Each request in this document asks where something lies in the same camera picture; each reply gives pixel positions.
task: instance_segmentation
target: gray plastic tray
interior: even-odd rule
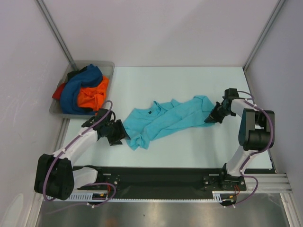
[[[109,84],[107,87],[107,95],[111,87],[111,81],[113,78],[114,68],[115,64],[109,61],[75,61],[75,64],[77,65],[78,69],[82,69],[83,67],[93,64],[95,66],[98,66],[101,70],[102,74],[106,76],[109,79]],[[59,87],[62,83],[67,82],[67,73],[73,71],[71,64],[68,65],[62,79],[59,81],[58,86]],[[88,119],[91,117],[91,115],[77,115],[77,114],[64,114],[62,113],[60,103],[58,100],[53,100],[51,107],[49,108],[49,112],[51,114],[57,115],[62,118],[85,118]]]

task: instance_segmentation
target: blue t-shirt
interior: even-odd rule
[[[192,100],[179,103],[173,99],[169,103],[153,102],[149,109],[133,109],[123,125],[130,140],[131,149],[139,146],[147,149],[150,141],[173,134],[188,127],[206,127],[205,123],[214,105],[206,96],[195,96]]]

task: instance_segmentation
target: wire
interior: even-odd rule
[[[235,185],[234,188],[235,188],[235,191],[238,190],[238,193],[236,193],[235,196],[239,195],[240,194],[240,188],[237,185]]]
[[[248,94],[248,95],[250,95],[252,97],[252,99],[254,99],[254,96],[252,94],[250,94],[250,93],[242,92],[242,91],[238,91],[238,92]],[[270,119],[269,115],[263,109],[257,107],[257,105],[254,105],[254,104],[251,104],[250,102],[248,102],[247,99],[245,99],[244,102],[246,104],[248,104],[249,106],[251,106],[252,108],[261,111],[265,115],[265,117],[266,117],[266,119],[268,121],[268,124],[269,124],[270,137],[269,137],[269,142],[268,142],[268,144],[266,145],[265,148],[263,148],[260,151],[256,151],[256,152],[251,153],[250,156],[248,156],[246,158],[246,160],[243,162],[243,164],[241,165],[241,167],[240,167],[240,174],[241,174],[241,176],[243,176],[245,178],[252,178],[252,179],[254,179],[256,181],[256,187],[254,188],[254,190],[252,191],[252,193],[248,197],[246,197],[245,199],[241,200],[240,202],[237,202],[236,204],[243,203],[244,201],[246,201],[249,198],[251,198],[255,194],[255,192],[257,191],[258,186],[259,186],[259,181],[258,181],[258,179],[256,177],[254,177],[254,176],[248,176],[248,175],[244,175],[243,174],[243,172],[242,172],[243,168],[248,163],[248,161],[250,160],[251,156],[256,155],[256,154],[261,154],[261,153],[265,152],[266,150],[268,150],[269,147],[270,147],[270,145],[271,145],[271,143],[272,143],[272,141],[273,141],[273,138],[274,138],[274,126],[273,126],[273,124],[271,122],[271,119]]]
[[[44,180],[44,183],[43,183],[43,188],[42,188],[42,194],[43,194],[43,198],[45,201],[53,201],[55,198],[52,198],[52,199],[48,199],[47,196],[46,196],[46,186],[47,186],[47,182],[48,182],[48,179],[49,179],[49,176],[53,170],[53,167],[54,165],[56,164],[56,162],[58,161],[58,159],[60,158],[61,155],[63,155],[65,153],[65,151],[70,148],[80,137],[82,137],[85,133],[87,133],[88,131],[90,131],[93,127],[95,127],[97,124],[99,124],[101,121],[103,121],[106,116],[110,113],[111,109],[113,108],[113,102],[110,101],[110,100],[107,100],[103,103],[103,105],[105,103],[110,103],[110,108],[108,109],[108,111],[106,112],[106,114],[100,119],[98,120],[97,122],[95,122],[93,125],[91,125],[90,127],[88,127],[85,131],[83,131],[80,135],[76,136],[68,145],[66,145],[66,147],[63,149],[63,151],[61,151],[58,156],[53,160],[53,162],[51,163],[47,173],[46,173],[46,176],[45,176],[45,180]]]
[[[251,93],[248,93],[248,92],[246,92],[246,91],[238,91],[238,93],[244,93],[244,94],[247,94],[247,95],[249,95],[250,97],[251,97],[251,99],[252,100],[254,100],[255,99],[255,97],[251,94]]]
[[[114,192],[113,194],[106,200],[104,200],[103,202],[101,202],[100,204],[97,204],[97,205],[91,205],[92,208],[94,207],[99,207],[99,206],[102,206],[104,205],[105,203],[107,203],[109,200],[111,200],[115,194],[116,194],[116,187],[111,184],[111,183],[89,183],[85,186],[94,186],[94,185],[107,185],[108,187],[112,187],[114,189]],[[83,202],[79,202],[79,203],[75,203],[75,204],[72,204],[70,206],[67,206],[67,207],[63,207],[63,208],[60,208],[60,209],[57,209],[57,210],[54,210],[54,211],[51,211],[51,212],[48,212],[47,214],[54,214],[54,213],[57,213],[59,211],[62,211],[62,210],[65,210],[65,209],[68,209],[70,207],[75,207],[75,206],[80,206],[80,205],[89,205],[89,203],[83,203]]]

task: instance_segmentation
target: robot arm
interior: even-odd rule
[[[104,120],[96,124],[108,111],[100,109],[97,116],[86,121],[78,133],[78,138],[74,138],[70,146],[61,148],[51,155],[43,154],[39,158],[34,187],[36,192],[43,193],[45,178],[53,163],[46,183],[47,196],[66,200],[74,189],[96,181],[98,172],[95,169],[84,167],[73,171],[73,166],[79,157],[101,137],[107,137],[110,145],[122,144],[120,140],[128,138],[121,120],[115,121],[115,114],[112,111],[109,111]]]
[[[222,123],[224,117],[228,115],[241,117],[239,147],[223,167],[227,176],[235,178],[240,177],[252,159],[266,147],[268,149],[274,145],[275,113],[255,108],[246,99],[239,98],[237,89],[230,88],[225,90],[223,102],[216,103],[205,122]]]

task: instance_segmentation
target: white table surface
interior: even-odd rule
[[[173,98],[179,102],[195,95],[206,95],[215,104],[222,101],[227,88],[249,91],[240,67],[116,67],[108,99],[117,119],[124,121],[134,108],[149,108],[154,100]],[[84,119],[71,119],[66,145],[77,135]],[[76,162],[77,166],[189,167],[220,168],[236,152],[241,118],[228,116],[222,124],[207,128],[188,128],[151,141],[148,150],[131,150],[123,145],[110,147],[101,138]],[[271,169],[267,152],[256,157],[249,168]]]

